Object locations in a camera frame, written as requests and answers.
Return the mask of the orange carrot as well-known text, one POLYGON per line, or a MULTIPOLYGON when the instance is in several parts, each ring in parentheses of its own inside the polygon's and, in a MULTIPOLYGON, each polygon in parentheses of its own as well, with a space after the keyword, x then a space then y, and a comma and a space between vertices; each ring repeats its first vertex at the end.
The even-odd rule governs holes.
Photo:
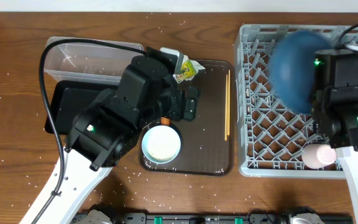
POLYGON ((161 124, 165 125, 165 126, 169 126, 170 125, 170 120, 168 118, 161 117, 161 124))

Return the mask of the right wooden chopstick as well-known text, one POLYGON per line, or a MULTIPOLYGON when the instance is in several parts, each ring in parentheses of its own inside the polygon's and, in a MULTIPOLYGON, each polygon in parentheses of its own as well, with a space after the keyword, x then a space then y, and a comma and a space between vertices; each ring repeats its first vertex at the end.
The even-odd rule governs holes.
POLYGON ((230 86, 230 81, 231 81, 231 71, 228 70, 228 74, 227 74, 227 137, 230 136, 230 120, 231 120, 231 98, 230 98, 230 90, 231 90, 231 86, 230 86))

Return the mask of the white crumpled tissue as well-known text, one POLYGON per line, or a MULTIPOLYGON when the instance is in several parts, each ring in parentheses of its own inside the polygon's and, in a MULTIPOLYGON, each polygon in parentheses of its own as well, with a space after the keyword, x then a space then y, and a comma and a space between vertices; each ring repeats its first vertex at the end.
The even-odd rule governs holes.
POLYGON ((184 60, 181 66, 181 71, 184 80, 192 80, 200 71, 205 70, 196 60, 190 60, 187 55, 184 56, 184 60))

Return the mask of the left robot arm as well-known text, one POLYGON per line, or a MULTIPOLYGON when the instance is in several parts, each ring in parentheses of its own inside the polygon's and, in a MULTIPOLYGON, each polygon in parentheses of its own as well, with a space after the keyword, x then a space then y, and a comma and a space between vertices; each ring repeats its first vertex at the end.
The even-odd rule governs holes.
POLYGON ((117 90, 107 88, 79 112, 61 156, 22 223, 70 223, 94 188, 138 142, 142 130, 162 117, 192 121, 199 91, 178 89, 182 53, 147 49, 124 69, 117 90))

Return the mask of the blue plate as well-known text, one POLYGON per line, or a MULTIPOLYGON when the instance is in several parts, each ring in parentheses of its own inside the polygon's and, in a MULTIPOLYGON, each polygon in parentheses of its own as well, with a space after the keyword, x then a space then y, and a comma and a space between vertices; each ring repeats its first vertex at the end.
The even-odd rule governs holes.
POLYGON ((289 34, 277 44, 268 63, 268 80, 289 110, 297 114, 310 112, 314 53, 331 48, 327 38, 307 30, 289 34))

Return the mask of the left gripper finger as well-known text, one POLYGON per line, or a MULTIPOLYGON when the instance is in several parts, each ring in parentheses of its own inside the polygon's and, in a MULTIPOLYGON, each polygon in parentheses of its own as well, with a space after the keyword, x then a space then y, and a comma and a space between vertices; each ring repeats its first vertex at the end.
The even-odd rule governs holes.
POLYGON ((198 101, 200 97, 200 90, 196 87, 189 86, 187 92, 186 104, 192 108, 198 106, 198 101))
POLYGON ((183 113, 183 119, 187 121, 193 121, 196 118, 196 106, 185 106, 183 113))

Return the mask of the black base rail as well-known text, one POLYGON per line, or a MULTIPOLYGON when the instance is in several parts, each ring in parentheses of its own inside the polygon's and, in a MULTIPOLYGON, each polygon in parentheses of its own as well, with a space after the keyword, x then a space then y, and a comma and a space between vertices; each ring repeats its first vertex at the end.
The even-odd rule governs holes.
POLYGON ((187 224, 187 223, 205 223, 205 224, 268 224, 268 223, 289 223, 283 215, 258 214, 250 215, 148 215, 145 213, 126 213, 121 216, 118 223, 125 224, 187 224))

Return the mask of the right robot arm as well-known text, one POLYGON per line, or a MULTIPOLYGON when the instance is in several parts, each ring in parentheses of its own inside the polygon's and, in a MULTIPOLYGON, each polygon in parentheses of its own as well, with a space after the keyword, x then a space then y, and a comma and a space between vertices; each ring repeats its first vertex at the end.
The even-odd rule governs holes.
POLYGON ((358 51, 315 53, 311 115, 336 151, 358 223, 358 51))

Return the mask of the black plastic tray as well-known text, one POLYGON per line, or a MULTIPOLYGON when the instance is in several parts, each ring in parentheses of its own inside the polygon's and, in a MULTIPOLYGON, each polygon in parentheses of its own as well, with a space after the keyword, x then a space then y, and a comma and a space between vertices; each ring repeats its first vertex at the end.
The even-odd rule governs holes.
POLYGON ((116 90, 118 86, 69 80, 58 82, 50 104, 56 130, 60 134, 67 135, 76 115, 89 107, 93 100, 107 88, 116 90))

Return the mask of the wooden chopstick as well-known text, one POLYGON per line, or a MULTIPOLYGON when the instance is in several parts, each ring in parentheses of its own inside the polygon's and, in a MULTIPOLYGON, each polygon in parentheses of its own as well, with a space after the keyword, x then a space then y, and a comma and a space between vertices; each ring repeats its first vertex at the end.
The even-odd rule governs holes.
POLYGON ((226 84, 225 84, 225 122, 224 122, 224 124, 225 124, 225 130, 224 130, 224 140, 225 141, 227 141, 227 110, 228 110, 228 108, 227 108, 227 84, 228 84, 228 75, 226 74, 226 84))
POLYGON ((231 98, 230 98, 230 90, 231 90, 231 86, 230 86, 230 81, 231 81, 231 71, 228 70, 228 74, 227 74, 227 137, 230 136, 230 120, 231 120, 231 98))

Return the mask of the left wooden chopstick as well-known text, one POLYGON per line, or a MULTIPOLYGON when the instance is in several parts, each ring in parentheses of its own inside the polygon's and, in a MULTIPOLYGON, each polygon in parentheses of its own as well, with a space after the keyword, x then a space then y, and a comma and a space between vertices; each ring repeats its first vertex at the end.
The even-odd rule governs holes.
POLYGON ((226 84, 225 84, 225 122, 224 122, 224 124, 225 124, 225 130, 224 130, 224 140, 225 141, 227 141, 227 110, 228 110, 228 108, 227 108, 227 84, 228 84, 228 75, 226 74, 226 84))

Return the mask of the yellow green snack packet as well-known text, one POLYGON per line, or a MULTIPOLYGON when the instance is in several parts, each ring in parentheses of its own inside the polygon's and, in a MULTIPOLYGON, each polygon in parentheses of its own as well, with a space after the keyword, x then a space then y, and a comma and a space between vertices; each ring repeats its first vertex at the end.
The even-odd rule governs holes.
POLYGON ((177 83, 191 80, 198 73, 198 68, 195 65, 195 61, 186 60, 182 63, 180 71, 174 74, 174 79, 177 83))

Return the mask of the clear plastic bin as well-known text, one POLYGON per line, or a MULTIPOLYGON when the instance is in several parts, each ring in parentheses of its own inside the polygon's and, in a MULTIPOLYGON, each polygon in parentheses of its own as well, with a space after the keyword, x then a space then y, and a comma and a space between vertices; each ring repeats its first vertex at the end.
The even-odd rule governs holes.
POLYGON ((118 85, 137 52, 88 43, 60 44, 45 59, 44 72, 56 81, 118 85))

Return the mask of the light blue rice bowl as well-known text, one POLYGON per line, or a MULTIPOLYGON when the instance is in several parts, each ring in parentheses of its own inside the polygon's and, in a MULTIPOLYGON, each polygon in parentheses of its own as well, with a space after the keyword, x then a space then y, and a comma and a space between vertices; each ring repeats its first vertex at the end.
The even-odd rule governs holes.
POLYGON ((149 161, 166 164, 174 160, 180 152, 180 135, 170 126, 155 126, 145 132, 141 148, 149 161))

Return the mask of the brown serving tray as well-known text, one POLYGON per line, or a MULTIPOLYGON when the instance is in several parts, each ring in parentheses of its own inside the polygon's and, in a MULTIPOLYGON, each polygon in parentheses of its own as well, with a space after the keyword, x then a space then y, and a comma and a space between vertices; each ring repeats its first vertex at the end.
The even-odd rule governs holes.
POLYGON ((196 118, 193 121, 172 121, 170 126, 181 139, 176 158, 166 164, 149 161, 139 153, 140 165, 149 171, 179 174, 224 176, 233 167, 234 127, 236 108, 235 89, 231 87, 230 135, 225 138, 226 75, 234 74, 234 67, 226 61, 199 60, 205 70, 194 79, 181 82, 178 87, 187 91, 199 89, 196 118))

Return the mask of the pink cup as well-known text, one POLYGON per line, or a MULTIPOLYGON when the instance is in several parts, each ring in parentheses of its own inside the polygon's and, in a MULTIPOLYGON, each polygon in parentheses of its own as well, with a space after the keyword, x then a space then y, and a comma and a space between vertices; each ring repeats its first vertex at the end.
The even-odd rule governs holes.
POLYGON ((309 144, 301 155, 305 166, 311 169, 320 169, 336 161, 336 151, 328 144, 309 144))

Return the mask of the grey dishwasher rack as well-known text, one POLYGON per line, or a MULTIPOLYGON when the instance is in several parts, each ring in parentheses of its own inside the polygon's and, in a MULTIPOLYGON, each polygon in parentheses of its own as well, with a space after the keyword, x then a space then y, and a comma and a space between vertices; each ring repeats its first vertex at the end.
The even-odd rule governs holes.
MULTIPOLYGON (((269 82, 269 60, 287 35, 307 30, 327 38, 331 49, 358 45, 358 26, 245 24, 235 42, 239 170, 248 177, 342 179, 338 160, 320 169, 305 166, 309 144, 329 144, 311 115, 289 110, 269 82)), ((314 85, 310 95, 311 109, 314 85)))

